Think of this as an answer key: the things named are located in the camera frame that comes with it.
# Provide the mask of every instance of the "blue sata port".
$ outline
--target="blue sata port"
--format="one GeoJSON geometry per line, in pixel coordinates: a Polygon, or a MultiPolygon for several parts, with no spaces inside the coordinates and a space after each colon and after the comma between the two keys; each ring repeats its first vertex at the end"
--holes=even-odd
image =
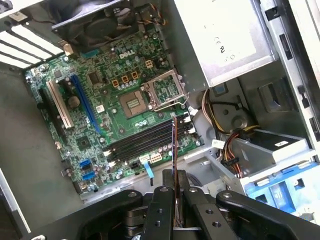
{"type": "Polygon", "coordinates": [[[92,172],[89,172],[85,175],[82,176],[82,179],[83,180],[89,180],[89,179],[93,179],[95,177],[95,172],[92,171],[92,172]]]}
{"type": "Polygon", "coordinates": [[[80,165],[81,168],[83,168],[84,166],[87,166],[90,163],[91,163],[91,161],[89,159],[87,159],[87,160],[84,160],[84,161],[80,162],[79,165],[80,165]]]}

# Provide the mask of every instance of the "motherboard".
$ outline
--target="motherboard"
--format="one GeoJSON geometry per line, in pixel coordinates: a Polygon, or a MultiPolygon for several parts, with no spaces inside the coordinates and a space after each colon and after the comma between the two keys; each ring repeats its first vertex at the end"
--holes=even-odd
{"type": "Polygon", "coordinates": [[[25,77],[78,194],[172,159],[201,145],[188,94],[154,27],[77,57],[59,56],[25,77]]]}

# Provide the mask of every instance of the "green circuit board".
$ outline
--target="green circuit board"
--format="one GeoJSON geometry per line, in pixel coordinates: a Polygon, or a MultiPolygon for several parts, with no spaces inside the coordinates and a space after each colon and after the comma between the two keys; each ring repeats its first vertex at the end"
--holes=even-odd
{"type": "MultiPolygon", "coordinates": [[[[141,156],[160,156],[156,163],[150,162],[151,166],[171,160],[169,144],[155,146],[126,161],[111,163],[103,149],[187,112],[186,107],[180,104],[160,112],[148,108],[150,98],[141,90],[141,84],[172,69],[154,28],[89,54],[77,58],[62,55],[25,73],[31,79],[31,91],[61,154],[64,174],[72,179],[79,194],[96,191],[119,179],[143,172],[145,167],[139,164],[141,156]],[[78,77],[96,126],[70,81],[73,75],[78,77]],[[58,86],[74,124],[67,129],[63,127],[64,137],[57,131],[48,109],[41,107],[44,100],[40,90],[50,97],[50,104],[55,105],[48,90],[48,81],[58,86]],[[90,161],[88,169],[80,165],[85,160],[90,161]]],[[[178,94],[171,78],[157,82],[154,88],[161,102],[178,94]]],[[[59,117],[58,110],[54,111],[54,115],[59,117]]],[[[195,135],[185,134],[179,139],[178,154],[181,156],[197,145],[199,139],[195,135]]]]}

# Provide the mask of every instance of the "dell logo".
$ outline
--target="dell logo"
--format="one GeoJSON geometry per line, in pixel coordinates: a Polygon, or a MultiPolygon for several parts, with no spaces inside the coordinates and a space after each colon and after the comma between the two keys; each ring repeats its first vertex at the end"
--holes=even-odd
{"type": "Polygon", "coordinates": [[[125,53],[122,53],[119,55],[120,59],[124,59],[128,56],[131,56],[133,54],[136,54],[133,50],[130,50],[130,51],[126,51],[125,53]]]}

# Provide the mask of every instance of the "black expansion slot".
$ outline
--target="black expansion slot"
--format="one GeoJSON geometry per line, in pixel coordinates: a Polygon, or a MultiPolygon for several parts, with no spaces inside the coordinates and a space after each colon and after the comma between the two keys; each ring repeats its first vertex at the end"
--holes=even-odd
{"type": "Polygon", "coordinates": [[[66,133],[61,127],[61,123],[59,122],[57,115],[55,114],[55,106],[53,106],[50,102],[50,98],[46,91],[43,88],[39,89],[39,94],[42,98],[44,108],[46,109],[50,120],[53,122],[53,126],[58,133],[58,135],[62,138],[63,142],[67,144],[66,133]]]}

